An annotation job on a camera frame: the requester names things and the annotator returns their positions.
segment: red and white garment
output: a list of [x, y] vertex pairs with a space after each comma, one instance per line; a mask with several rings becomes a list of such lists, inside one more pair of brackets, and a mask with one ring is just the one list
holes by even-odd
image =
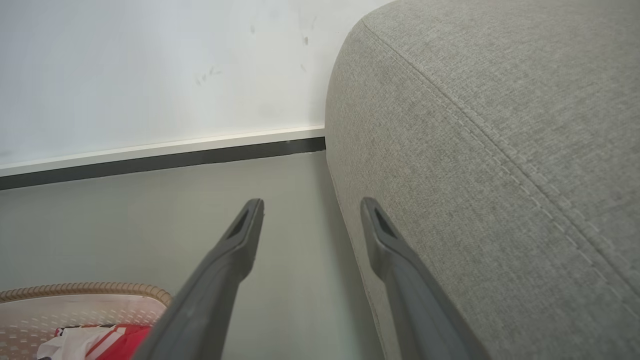
[[149, 330], [150, 327], [139, 325], [63, 327], [56, 329], [55, 338], [40, 345], [37, 358], [130, 359]]

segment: white baseboard trim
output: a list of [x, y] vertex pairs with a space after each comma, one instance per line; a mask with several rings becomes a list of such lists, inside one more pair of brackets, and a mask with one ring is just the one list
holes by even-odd
[[254, 145], [258, 143], [281, 142], [306, 138], [319, 138], [322, 136], [324, 136], [324, 126], [320, 125], [123, 147], [120, 149], [86, 152], [84, 154], [0, 165], [0, 177], [54, 170], [58, 168], [109, 163], [112, 161], [147, 158], [150, 156], [178, 154], [181, 152], [221, 149], [224, 147]]

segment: basket rim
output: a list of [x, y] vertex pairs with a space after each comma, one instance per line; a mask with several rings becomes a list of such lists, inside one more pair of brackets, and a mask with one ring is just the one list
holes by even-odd
[[142, 295], [155, 299], [166, 307], [169, 307], [172, 301], [171, 294], [153, 285], [131, 282], [67, 282], [0, 291], [0, 304], [38, 297], [91, 294]]

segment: floor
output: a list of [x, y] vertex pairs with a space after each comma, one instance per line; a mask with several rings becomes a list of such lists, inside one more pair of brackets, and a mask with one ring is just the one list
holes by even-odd
[[142, 282], [175, 294], [242, 205], [265, 200], [224, 359], [382, 359], [324, 152], [0, 192], [0, 290]]

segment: white wall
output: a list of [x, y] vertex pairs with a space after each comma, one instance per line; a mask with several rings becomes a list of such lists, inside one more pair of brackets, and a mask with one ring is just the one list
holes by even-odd
[[387, 2], [3, 1], [0, 165], [321, 125], [342, 41]]

